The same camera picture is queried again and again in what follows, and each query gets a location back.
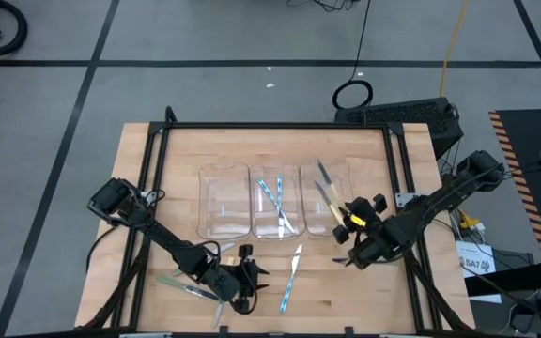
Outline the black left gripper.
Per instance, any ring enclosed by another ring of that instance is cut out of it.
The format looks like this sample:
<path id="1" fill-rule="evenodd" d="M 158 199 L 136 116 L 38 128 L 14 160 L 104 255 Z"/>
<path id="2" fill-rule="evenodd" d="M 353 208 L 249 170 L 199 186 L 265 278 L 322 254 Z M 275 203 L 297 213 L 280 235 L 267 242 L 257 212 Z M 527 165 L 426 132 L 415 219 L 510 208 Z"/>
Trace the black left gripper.
<path id="1" fill-rule="evenodd" d="M 223 301 L 228 301 L 231 307 L 238 314 L 250 314 L 254 304 L 250 304 L 250 298 L 255 297 L 255 291 L 270 286 L 269 284 L 254 284 L 253 274 L 269 274 L 259 266 L 252 266 L 253 260 L 250 256 L 253 253 L 251 244 L 244 244 L 239 247 L 239 263 L 237 265 L 221 265 L 222 247 L 217 244 L 212 251 L 211 276 L 209 277 L 209 288 Z"/>

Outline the black hazard-striped platform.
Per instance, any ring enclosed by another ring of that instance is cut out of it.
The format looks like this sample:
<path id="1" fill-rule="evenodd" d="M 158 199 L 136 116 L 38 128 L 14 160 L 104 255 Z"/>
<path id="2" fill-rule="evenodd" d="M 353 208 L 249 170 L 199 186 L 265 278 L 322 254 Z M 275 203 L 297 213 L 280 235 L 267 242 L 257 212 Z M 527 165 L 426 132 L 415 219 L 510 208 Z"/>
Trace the black hazard-striped platform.
<path id="1" fill-rule="evenodd" d="M 493 110 L 488 118 L 541 251 L 541 109 Z"/>

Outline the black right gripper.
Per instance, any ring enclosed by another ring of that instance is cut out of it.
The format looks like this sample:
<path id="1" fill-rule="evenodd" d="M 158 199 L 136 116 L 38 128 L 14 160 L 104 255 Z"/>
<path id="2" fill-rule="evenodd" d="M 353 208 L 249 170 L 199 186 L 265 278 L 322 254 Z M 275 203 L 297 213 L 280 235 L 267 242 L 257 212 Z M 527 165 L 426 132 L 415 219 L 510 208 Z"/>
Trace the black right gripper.
<path id="1" fill-rule="evenodd" d="M 333 229 L 333 236 L 339 244 L 344 244 L 349 240 L 349 235 L 355 233 L 354 243 L 359 245 L 361 235 L 367 238 L 372 238 L 377 231 L 381 218 L 379 214 L 387 208 L 387 201 L 384 195 L 375 195 L 373 204 L 367 199 L 356 197 L 352 202 L 345 203 L 339 207 L 344 220 L 344 225 L 337 225 Z M 350 215 L 357 215 L 359 218 L 366 221 L 366 226 L 358 226 L 350 220 Z"/>

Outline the black beam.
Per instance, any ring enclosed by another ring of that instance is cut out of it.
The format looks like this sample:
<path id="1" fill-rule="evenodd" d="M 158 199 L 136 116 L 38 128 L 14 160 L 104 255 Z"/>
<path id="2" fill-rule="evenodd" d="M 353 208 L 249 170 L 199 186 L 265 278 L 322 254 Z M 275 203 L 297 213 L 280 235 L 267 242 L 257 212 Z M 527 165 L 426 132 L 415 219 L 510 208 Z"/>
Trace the black beam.
<path id="1" fill-rule="evenodd" d="M 468 295 L 485 296 L 541 289 L 541 272 L 499 271 L 465 279 Z"/>

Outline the black aluminium table frame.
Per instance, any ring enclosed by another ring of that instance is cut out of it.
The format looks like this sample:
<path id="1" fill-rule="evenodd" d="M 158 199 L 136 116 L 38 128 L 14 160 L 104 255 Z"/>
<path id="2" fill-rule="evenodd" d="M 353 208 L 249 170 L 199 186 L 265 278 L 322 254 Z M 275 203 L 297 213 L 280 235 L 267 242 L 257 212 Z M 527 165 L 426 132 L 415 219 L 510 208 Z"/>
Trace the black aluminium table frame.
<path id="1" fill-rule="evenodd" d="M 157 219 L 180 238 L 196 240 L 198 168 L 206 163 L 295 161 L 308 157 L 344 155 L 355 165 L 360 181 L 354 190 L 364 197 L 392 195 L 389 174 L 401 172 L 397 157 L 389 157 L 380 129 L 333 123 L 177 122 L 167 141 L 153 143 L 145 159 L 147 137 L 158 130 L 155 122 L 123 127 L 112 170 L 113 177 L 143 179 L 161 188 L 165 197 Z M 264 274 L 255 310 L 240 315 L 225 309 L 213 329 L 215 304 L 172 286 L 157 276 L 174 268 L 170 254 L 158 245 L 148 252 L 143 286 L 132 284 L 122 305 L 119 326 L 105 324 L 101 333 L 168 332 L 173 336 L 202 337 L 225 331 L 230 335 L 294 336 L 327 333 L 345 336 L 396 335 L 415 332 L 408 278 L 403 263 L 343 267 L 332 261 L 333 242 L 305 238 L 286 312 L 279 308 L 290 276 L 297 244 L 254 241 L 255 261 Z"/>

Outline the yellow-handled table knife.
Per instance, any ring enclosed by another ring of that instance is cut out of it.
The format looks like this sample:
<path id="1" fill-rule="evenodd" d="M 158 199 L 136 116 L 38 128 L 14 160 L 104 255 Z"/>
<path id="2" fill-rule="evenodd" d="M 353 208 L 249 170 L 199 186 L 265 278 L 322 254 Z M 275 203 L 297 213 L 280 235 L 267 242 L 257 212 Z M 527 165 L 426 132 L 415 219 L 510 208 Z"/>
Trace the yellow-handled table knife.
<path id="1" fill-rule="evenodd" d="M 343 216 L 341 212 L 339 211 L 338 207 L 336 206 L 336 204 L 332 201 L 332 199 L 329 197 L 329 195 L 324 191 L 324 189 L 321 187 L 321 185 L 317 181 L 314 181 L 314 183 L 322 199 L 327 204 L 331 214 L 336 219 L 337 223 L 340 225 L 344 225 Z"/>
<path id="2" fill-rule="evenodd" d="M 234 261 L 235 261 L 235 257 L 229 256 L 228 259 L 227 259 L 227 265 L 233 265 Z M 224 308 L 224 301 L 219 300 L 218 305 L 217 305 L 216 310 L 215 310 L 214 317 L 213 317 L 213 323 L 211 325 L 211 327 L 213 329 L 217 328 L 218 325 L 219 325 L 219 321 L 220 321 L 220 318 L 221 318 L 221 315 L 222 315 L 222 312 L 223 312 L 223 308 Z"/>
<path id="3" fill-rule="evenodd" d="M 337 190 L 336 185 L 333 183 L 333 180 L 331 179 L 327 169 L 325 168 L 321 160 L 317 160 L 317 167 L 325 181 L 326 186 L 329 189 L 329 196 L 336 204 L 339 204 L 341 201 L 339 191 Z"/>

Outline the yellow plug connectors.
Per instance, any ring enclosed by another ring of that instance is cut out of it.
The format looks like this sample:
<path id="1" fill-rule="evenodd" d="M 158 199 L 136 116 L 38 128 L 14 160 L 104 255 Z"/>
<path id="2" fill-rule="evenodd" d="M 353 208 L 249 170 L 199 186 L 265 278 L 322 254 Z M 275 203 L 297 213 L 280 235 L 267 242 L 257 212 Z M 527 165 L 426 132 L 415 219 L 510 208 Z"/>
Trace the yellow plug connectors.
<path id="1" fill-rule="evenodd" d="M 475 227 L 481 221 L 479 219 L 469 216 L 462 210 L 458 211 L 459 227 L 463 229 L 470 229 Z"/>

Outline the clear plastic bin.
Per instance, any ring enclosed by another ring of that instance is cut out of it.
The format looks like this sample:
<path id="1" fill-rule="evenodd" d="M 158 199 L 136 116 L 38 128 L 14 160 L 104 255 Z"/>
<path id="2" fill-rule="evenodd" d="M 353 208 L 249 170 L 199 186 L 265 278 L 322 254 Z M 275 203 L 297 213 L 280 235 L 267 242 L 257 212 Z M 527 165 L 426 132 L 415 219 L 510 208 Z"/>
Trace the clear plastic bin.
<path id="1" fill-rule="evenodd" d="M 283 180 L 282 209 L 296 233 L 285 231 L 284 237 L 278 236 L 278 213 L 270 198 L 257 183 L 263 178 L 272 194 L 277 198 L 277 176 Z M 252 232 L 261 239 L 289 239 L 301 235 L 305 230 L 303 220 L 300 167 L 295 164 L 259 163 L 250 167 Z"/>
<path id="2" fill-rule="evenodd" d="M 246 164 L 211 164 L 199 169 L 199 221 L 204 239 L 235 240 L 251 232 L 250 173 Z"/>
<path id="3" fill-rule="evenodd" d="M 329 189 L 317 167 L 317 160 L 322 161 L 339 191 L 341 201 L 339 204 L 334 202 L 337 207 L 342 207 L 353 199 L 352 185 L 349 165 L 345 158 L 336 160 L 316 158 L 300 167 L 301 201 L 306 230 L 313 237 L 326 238 L 332 236 L 332 230 L 338 223 L 315 186 L 314 181 L 317 181 L 329 195 Z"/>

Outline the white paper sign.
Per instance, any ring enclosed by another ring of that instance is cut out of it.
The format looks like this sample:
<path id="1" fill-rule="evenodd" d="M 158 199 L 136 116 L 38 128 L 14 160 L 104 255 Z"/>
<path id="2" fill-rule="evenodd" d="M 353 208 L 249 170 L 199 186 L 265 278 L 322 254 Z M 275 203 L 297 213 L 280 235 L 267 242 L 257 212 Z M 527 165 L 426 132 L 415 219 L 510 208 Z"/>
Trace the white paper sign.
<path id="1" fill-rule="evenodd" d="M 485 244 L 457 241 L 456 248 L 460 263 L 464 266 L 464 278 L 474 274 L 484 275 L 496 271 L 492 248 Z"/>

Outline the black computer case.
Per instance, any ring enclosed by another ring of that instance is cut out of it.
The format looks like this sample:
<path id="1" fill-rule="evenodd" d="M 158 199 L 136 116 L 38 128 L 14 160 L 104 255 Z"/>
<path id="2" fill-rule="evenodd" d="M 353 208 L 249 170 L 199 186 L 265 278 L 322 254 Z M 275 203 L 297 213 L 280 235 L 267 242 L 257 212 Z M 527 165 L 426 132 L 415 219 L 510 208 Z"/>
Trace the black computer case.
<path id="1" fill-rule="evenodd" d="M 457 109 L 446 98 L 411 100 L 338 110 L 334 115 L 334 122 L 426 124 L 436 158 L 445 154 L 464 135 L 459 125 Z"/>

